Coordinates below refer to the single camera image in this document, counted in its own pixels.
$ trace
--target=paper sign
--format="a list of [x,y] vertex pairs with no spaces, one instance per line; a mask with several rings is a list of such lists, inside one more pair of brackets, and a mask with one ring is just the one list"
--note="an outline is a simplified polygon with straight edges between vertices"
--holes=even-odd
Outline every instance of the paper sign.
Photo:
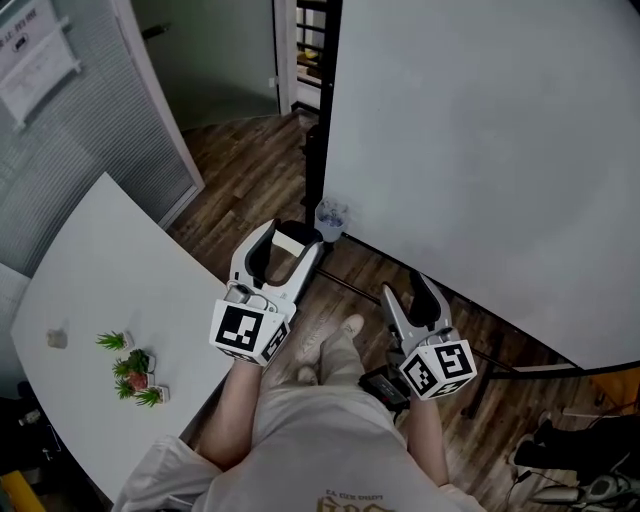
[[0,81],[57,28],[49,0],[32,0],[0,28]]
[[0,27],[0,98],[24,127],[29,113],[70,71],[80,71],[49,0],[32,0]]

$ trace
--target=person's leg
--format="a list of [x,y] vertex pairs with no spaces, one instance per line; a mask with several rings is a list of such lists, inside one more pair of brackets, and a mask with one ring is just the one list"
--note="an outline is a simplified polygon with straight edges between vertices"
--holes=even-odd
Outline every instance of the person's leg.
[[325,386],[357,386],[364,374],[353,338],[362,330],[361,315],[347,318],[340,329],[327,338],[320,352],[320,383]]

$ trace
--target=door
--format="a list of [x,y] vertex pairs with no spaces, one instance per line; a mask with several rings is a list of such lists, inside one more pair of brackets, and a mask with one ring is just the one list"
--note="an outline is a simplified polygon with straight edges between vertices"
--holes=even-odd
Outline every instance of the door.
[[132,0],[181,131],[277,115],[271,0]]

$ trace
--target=person's arm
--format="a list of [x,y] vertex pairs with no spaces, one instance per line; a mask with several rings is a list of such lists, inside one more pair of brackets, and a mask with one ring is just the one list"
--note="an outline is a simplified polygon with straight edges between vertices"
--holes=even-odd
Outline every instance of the person's arm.
[[409,453],[420,469],[441,487],[449,483],[442,423],[435,400],[422,401],[412,394],[407,433]]
[[262,366],[236,360],[218,406],[202,431],[198,453],[222,471],[242,462],[251,450],[261,380]]

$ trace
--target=white backdrop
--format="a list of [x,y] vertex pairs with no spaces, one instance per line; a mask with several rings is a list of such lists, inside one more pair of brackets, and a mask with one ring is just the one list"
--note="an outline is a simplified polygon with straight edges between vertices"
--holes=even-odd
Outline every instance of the white backdrop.
[[640,360],[627,0],[345,0],[325,195],[348,232],[584,368]]

